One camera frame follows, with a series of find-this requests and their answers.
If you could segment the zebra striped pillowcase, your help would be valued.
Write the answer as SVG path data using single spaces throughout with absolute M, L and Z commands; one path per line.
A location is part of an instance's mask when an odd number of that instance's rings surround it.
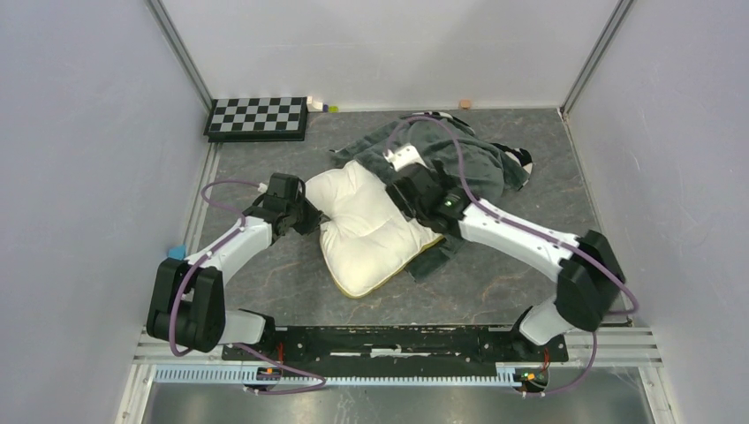
M 521 190 L 531 177 L 533 160 L 527 150 L 481 140 L 465 121 L 441 111 L 403 115 L 332 151 L 334 166 L 341 168 L 355 161 L 383 183 L 390 183 L 395 171 L 383 152 L 392 133 L 397 134 L 391 142 L 393 148 L 411 144 L 428 168 L 441 161 L 456 183 L 463 173 L 472 193 L 495 205 L 505 191 Z

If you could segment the white pillow with yellow edge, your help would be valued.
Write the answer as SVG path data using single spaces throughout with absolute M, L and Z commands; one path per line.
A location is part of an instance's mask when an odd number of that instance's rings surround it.
M 443 239 L 406 220 L 385 184 L 355 161 L 307 180 L 306 198 L 326 217 L 320 247 L 329 273 L 353 299 L 367 296 Z

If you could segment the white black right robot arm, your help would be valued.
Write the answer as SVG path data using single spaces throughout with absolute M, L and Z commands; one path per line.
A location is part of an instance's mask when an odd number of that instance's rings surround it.
M 624 286 L 605 236 L 597 231 L 584 236 L 553 231 L 485 199 L 473 201 L 442 168 L 409 163 L 395 170 L 386 192 L 408 219 L 508 254 L 555 283 L 553 296 L 516 320 L 510 347 L 517 358 L 535 359 L 552 338 L 572 330 L 598 330 Z

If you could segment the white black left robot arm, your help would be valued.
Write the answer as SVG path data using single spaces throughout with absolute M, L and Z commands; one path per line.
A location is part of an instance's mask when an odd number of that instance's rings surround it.
M 210 352 L 218 345 L 236 343 L 257 360 L 276 352 L 274 319 L 227 310 L 224 287 L 287 231 L 307 235 L 317 230 L 322 214 L 306 198 L 306 184 L 296 176 L 275 173 L 262 191 L 220 238 L 195 254 L 169 257 L 159 264 L 146 331 L 167 342 L 173 355 Z

